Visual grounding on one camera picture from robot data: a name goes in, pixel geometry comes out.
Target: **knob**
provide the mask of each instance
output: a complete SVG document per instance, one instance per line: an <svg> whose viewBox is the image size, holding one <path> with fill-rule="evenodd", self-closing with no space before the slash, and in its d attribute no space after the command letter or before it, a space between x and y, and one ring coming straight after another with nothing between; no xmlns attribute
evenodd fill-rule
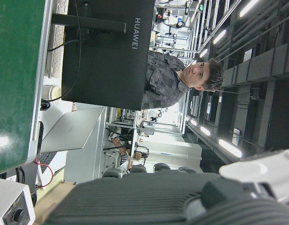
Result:
<svg viewBox="0 0 289 225"><path fill-rule="evenodd" d="M20 223L24 217L24 210L23 209L17 209L13 214L13 221Z"/></svg>

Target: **white keyboard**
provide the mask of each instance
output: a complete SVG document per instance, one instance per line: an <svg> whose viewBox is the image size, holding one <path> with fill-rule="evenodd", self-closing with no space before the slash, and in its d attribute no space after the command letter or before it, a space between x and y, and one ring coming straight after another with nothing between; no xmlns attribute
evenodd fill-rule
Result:
<svg viewBox="0 0 289 225"><path fill-rule="evenodd" d="M53 13L67 14L68 0L54 0ZM48 49L53 49L64 43L64 26L51 25ZM61 75L61 68L63 62L64 47L60 47L52 52L47 53L46 70L48 70L48 77L59 78Z"/></svg>

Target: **green board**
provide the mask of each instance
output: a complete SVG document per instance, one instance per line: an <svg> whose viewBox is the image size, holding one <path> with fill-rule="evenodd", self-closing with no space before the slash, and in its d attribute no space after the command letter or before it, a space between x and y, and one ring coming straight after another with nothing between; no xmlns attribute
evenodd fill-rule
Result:
<svg viewBox="0 0 289 225"><path fill-rule="evenodd" d="M0 173L28 156L45 0L0 0Z"/></svg>

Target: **red cable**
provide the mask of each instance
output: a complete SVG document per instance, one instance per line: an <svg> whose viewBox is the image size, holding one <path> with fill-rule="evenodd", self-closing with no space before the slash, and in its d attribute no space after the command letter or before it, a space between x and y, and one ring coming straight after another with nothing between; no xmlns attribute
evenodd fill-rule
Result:
<svg viewBox="0 0 289 225"><path fill-rule="evenodd" d="M53 177L54 177L54 173L52 172L52 169L51 169L50 166L47 165L47 164L39 163L38 160L37 160L36 158L35 158L35 163L38 164L38 165L44 165L44 166L47 166L47 167L50 169L51 173L52 173L52 178L51 178L51 180L50 180L50 182L49 182L48 184L46 184L46 185L36 185L36 187L38 187L38 188L43 188L43 187L48 186L48 185L52 182L52 179L53 179Z"/></svg>

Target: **keyboard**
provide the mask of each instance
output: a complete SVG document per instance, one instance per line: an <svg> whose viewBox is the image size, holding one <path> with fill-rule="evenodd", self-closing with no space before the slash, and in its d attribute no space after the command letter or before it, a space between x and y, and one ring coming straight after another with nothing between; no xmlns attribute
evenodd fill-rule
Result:
<svg viewBox="0 0 289 225"><path fill-rule="evenodd" d="M68 0L54 0L52 13L67 14ZM53 49L64 43L64 26L51 25L48 49ZM63 62L64 47L58 48L52 52L47 53L46 58L46 70L48 70L48 77L59 78L61 74L62 62Z"/></svg>
<svg viewBox="0 0 289 225"><path fill-rule="evenodd" d="M39 163L49 165L56 154L57 154L56 151L40 153ZM47 166L45 165L41 165L40 167L42 173L44 173L45 170L47 169Z"/></svg>

